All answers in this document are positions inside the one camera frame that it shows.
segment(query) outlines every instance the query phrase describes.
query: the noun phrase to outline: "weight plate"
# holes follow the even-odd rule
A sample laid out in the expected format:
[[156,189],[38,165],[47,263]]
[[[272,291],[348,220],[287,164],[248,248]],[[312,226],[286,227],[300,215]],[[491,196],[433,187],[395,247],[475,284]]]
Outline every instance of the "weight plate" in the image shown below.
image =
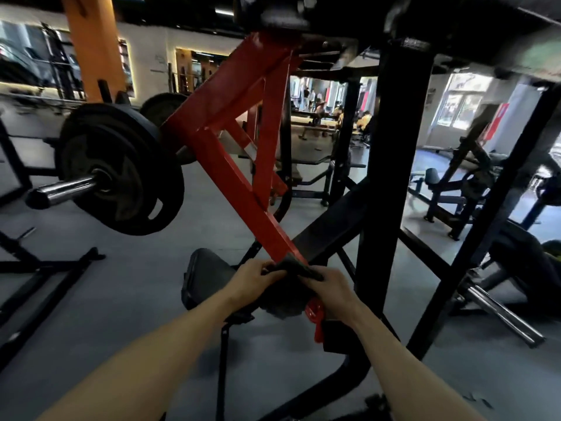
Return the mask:
[[[160,93],[145,101],[139,112],[157,127],[161,127],[186,99],[187,95],[181,93]],[[186,146],[179,149],[177,159],[181,165],[196,161],[194,152]]]
[[[145,235],[162,230],[183,203],[183,174],[158,143],[158,128],[126,105],[85,104],[60,132],[55,165],[60,179],[101,172],[110,188],[75,203],[112,229]],[[162,207],[150,218],[157,201]]]

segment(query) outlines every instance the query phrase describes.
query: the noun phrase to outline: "rubber gym floor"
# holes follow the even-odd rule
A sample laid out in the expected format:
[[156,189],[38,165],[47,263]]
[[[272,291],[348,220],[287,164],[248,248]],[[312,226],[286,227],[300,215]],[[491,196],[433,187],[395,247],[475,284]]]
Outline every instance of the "rubber gym floor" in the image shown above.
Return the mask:
[[[48,166],[52,162],[50,149],[40,141],[25,139],[15,143],[26,164]],[[399,152],[381,156],[399,156]],[[367,158],[368,151],[354,153],[354,161]],[[249,173],[247,160],[236,162]],[[444,171],[447,165],[448,160],[439,155],[418,151],[413,169],[436,167]],[[309,180],[325,167],[301,165],[299,171],[304,180]],[[240,260],[253,241],[252,234],[199,164],[184,166],[183,172],[183,207],[170,226],[151,236],[114,232],[72,203],[37,212],[16,201],[0,209],[0,230],[9,236],[37,227],[23,245],[42,259],[77,259],[92,246],[107,255],[106,260],[91,265],[0,375],[0,419],[37,417],[110,355],[182,313],[182,275],[195,249],[208,247],[229,263]],[[364,169],[353,169],[351,178],[360,180],[364,174]],[[52,179],[48,177],[34,178],[35,185],[49,181]],[[311,189],[322,187],[323,180]],[[384,204],[383,195],[379,195],[379,201]],[[513,218],[520,220],[533,202],[532,196],[526,195]],[[323,210],[318,200],[295,199],[282,226],[289,236],[294,236]],[[447,228],[438,221],[425,222],[425,210],[426,205],[409,199],[403,224],[451,261],[461,242],[447,238]],[[531,231],[541,241],[559,238],[558,209],[546,208],[540,220],[541,224]],[[351,259],[356,257],[357,244],[354,240],[346,247]],[[373,261],[375,280],[375,254]],[[342,269],[337,257],[329,265]],[[7,298],[24,277],[27,276],[3,275],[0,300]],[[51,280],[2,328],[0,339],[9,337],[55,282],[56,278]],[[437,283],[437,278],[398,244],[385,313],[402,341],[409,339]],[[502,301],[520,298],[509,283],[492,294]],[[461,395],[475,400],[475,407],[489,420],[558,420],[561,325],[543,317],[526,320],[548,338],[542,347],[527,348],[487,315],[456,317],[447,322],[424,362]],[[257,419],[340,365],[341,355],[325,353],[314,344],[313,328],[304,316],[281,321],[260,310],[253,322],[232,328],[226,419]],[[213,419],[217,370],[218,334],[179,389],[168,419]],[[326,420],[361,409],[363,399],[375,392],[380,392],[380,386],[371,371],[359,388],[308,419]]]

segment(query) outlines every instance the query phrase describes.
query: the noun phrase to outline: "barbell sleeve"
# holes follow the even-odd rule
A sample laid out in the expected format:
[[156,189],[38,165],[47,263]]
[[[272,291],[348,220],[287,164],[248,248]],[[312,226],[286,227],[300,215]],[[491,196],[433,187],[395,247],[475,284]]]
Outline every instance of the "barbell sleeve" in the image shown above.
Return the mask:
[[84,176],[75,180],[47,184],[30,191],[25,198],[25,203],[30,208],[45,210],[91,192],[98,186],[99,181],[95,176]]
[[544,336],[536,329],[516,316],[505,306],[495,301],[483,288],[472,285],[463,292],[463,296],[473,301],[484,311],[497,316],[518,337],[522,338],[530,347],[538,347],[545,341]]

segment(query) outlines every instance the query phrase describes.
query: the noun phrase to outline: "orange column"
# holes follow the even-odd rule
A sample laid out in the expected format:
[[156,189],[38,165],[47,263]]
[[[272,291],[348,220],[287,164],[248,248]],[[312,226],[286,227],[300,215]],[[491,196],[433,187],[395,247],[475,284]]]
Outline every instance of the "orange column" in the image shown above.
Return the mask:
[[62,0],[88,102],[101,102],[98,80],[111,95],[126,91],[111,0]]

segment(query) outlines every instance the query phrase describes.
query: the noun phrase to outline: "red metal frame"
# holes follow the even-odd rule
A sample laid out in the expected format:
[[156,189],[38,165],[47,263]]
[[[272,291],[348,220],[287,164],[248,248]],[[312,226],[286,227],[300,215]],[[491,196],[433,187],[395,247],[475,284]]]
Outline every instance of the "red metal frame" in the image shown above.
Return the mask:
[[[296,35],[281,39],[265,32],[250,34],[162,126],[166,145],[193,149],[197,161],[276,262],[287,253],[307,262],[268,211],[271,188],[279,194],[287,189],[274,174],[275,152],[286,83],[299,65],[292,51],[299,43]],[[222,147],[218,133],[227,130],[246,147],[255,139],[255,106],[260,101],[263,114],[251,186]],[[248,134],[236,123],[246,111]]]

